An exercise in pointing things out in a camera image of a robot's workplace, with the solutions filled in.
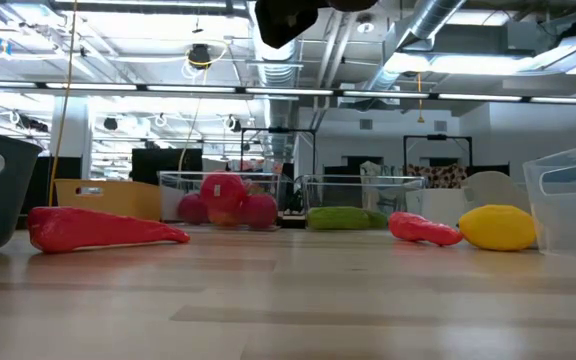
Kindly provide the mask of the black metal frame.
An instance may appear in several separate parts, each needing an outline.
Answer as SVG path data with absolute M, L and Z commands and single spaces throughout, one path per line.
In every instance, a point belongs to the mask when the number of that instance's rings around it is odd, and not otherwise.
M 403 136 L 403 170 L 404 173 L 407 171 L 408 167 L 408 153 L 409 149 L 407 146 L 407 142 L 409 139 L 423 139 L 427 141 L 447 141 L 453 140 L 457 142 L 458 140 L 464 140 L 468 143 L 468 165 L 473 166 L 474 164 L 474 156 L 473 156 L 473 138 L 471 136 L 450 136 L 445 134 L 428 134 L 428 135 L 404 135 Z

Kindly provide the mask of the corrugated silver ventilation duct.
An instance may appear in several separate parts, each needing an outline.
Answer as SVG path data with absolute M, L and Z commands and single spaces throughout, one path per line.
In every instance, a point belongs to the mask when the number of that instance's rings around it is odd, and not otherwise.
M 256 3 L 256 0 L 250 0 L 247 5 L 253 21 L 251 34 L 255 59 L 261 62 L 258 66 L 260 82 L 269 87 L 293 87 L 298 70 L 292 65 L 297 59 L 297 41 L 292 40 L 279 49 L 265 44 L 260 34 L 260 21 L 254 10 Z

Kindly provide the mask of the smooth silver ventilation duct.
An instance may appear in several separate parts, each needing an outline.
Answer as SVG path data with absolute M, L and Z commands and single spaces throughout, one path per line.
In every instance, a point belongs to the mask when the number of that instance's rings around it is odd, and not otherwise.
M 418 0 L 413 13 L 390 26 L 382 42 L 382 62 L 364 90 L 390 90 L 403 74 L 423 73 L 423 56 L 434 48 L 435 37 L 467 0 Z

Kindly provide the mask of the small red pepper toy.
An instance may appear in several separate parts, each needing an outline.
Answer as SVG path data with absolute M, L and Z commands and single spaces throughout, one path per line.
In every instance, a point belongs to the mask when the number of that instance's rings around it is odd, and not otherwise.
M 408 212 L 393 213 L 389 217 L 388 227 L 395 238 L 408 242 L 427 241 L 438 246 L 452 246 L 463 238 L 459 231 L 450 226 Z

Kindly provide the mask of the white plastic bin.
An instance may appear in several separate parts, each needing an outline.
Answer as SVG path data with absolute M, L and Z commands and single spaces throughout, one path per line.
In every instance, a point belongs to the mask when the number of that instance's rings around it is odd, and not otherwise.
M 459 218 L 467 212 L 462 189 L 421 189 L 406 194 L 407 211 L 432 222 L 456 228 Z

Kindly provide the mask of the spotted cloth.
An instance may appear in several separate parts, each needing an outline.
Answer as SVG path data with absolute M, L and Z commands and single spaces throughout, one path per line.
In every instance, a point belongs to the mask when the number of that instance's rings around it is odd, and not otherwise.
M 424 177 L 428 188 L 460 188 L 467 178 L 467 168 L 457 164 L 437 167 L 409 164 L 406 173 L 408 176 Z

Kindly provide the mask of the yellow lemon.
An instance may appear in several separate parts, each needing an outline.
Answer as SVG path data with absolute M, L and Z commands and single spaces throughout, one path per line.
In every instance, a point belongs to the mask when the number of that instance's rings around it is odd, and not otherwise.
M 510 205 L 485 205 L 462 215 L 457 223 L 471 245 L 492 251 L 521 251 L 536 240 L 534 220 Z

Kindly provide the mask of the red chili pepper toy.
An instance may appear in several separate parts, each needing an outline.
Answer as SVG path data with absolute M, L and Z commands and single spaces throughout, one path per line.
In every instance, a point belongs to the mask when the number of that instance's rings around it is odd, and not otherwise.
M 35 207 L 27 216 L 30 243 L 44 253 L 172 241 L 190 236 L 166 224 L 73 207 Z

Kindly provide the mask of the yellow plastic basket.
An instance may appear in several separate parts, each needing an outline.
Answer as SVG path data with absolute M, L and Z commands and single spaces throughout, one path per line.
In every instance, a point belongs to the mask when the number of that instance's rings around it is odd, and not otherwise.
M 158 186 L 134 181 L 57 179 L 59 206 L 93 210 L 142 220 L 161 220 Z

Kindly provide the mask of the clear rigid plastic bin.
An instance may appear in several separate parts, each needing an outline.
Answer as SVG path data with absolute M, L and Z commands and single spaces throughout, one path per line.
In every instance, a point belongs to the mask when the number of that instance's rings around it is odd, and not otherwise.
M 390 217 L 405 212 L 406 194 L 425 188 L 426 180 L 411 176 L 304 175 L 299 178 L 306 215 L 317 207 L 356 207 Z
M 190 193 L 200 192 L 201 183 L 206 175 L 214 172 L 227 172 L 227 171 L 212 171 L 212 172 L 198 172 L 198 171 L 161 171 L 158 173 L 159 189 L 161 193 L 161 219 L 167 223 L 181 223 L 184 225 L 192 225 L 183 222 L 177 215 L 177 206 L 181 199 Z M 291 186 L 291 181 L 285 176 L 275 173 L 264 172 L 230 172 L 241 177 L 247 190 L 247 196 L 253 194 L 269 194 L 274 197 L 278 206 L 278 215 L 276 222 L 273 226 L 264 229 L 255 229 L 245 225 L 240 219 L 240 225 L 237 227 L 220 227 L 210 223 L 204 223 L 197 226 L 213 226 L 226 229 L 244 229 L 244 230 L 260 230 L 271 231 L 279 228 L 281 219 L 284 215 L 284 207 L 286 202 L 286 193 Z M 234 210 L 237 212 L 239 218 L 240 207 Z

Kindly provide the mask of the long ceiling light bar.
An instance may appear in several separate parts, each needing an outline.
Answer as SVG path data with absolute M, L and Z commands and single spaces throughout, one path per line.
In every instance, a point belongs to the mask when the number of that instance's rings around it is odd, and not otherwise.
M 543 105 L 576 105 L 576 97 L 489 95 L 406 91 L 373 91 L 344 89 L 308 89 L 277 87 L 211 86 L 211 85 L 152 85 L 115 83 L 66 83 L 0 81 L 0 91 L 18 93 L 61 94 L 67 90 L 82 95 L 150 96 L 150 97 L 328 97 L 378 100 L 422 100 L 526 103 Z

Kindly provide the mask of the black screen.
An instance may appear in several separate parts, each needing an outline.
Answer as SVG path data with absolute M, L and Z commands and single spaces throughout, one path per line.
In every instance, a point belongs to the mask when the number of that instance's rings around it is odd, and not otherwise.
M 202 156 L 201 149 L 133 149 L 129 176 L 136 182 L 158 185 L 160 171 L 201 172 Z

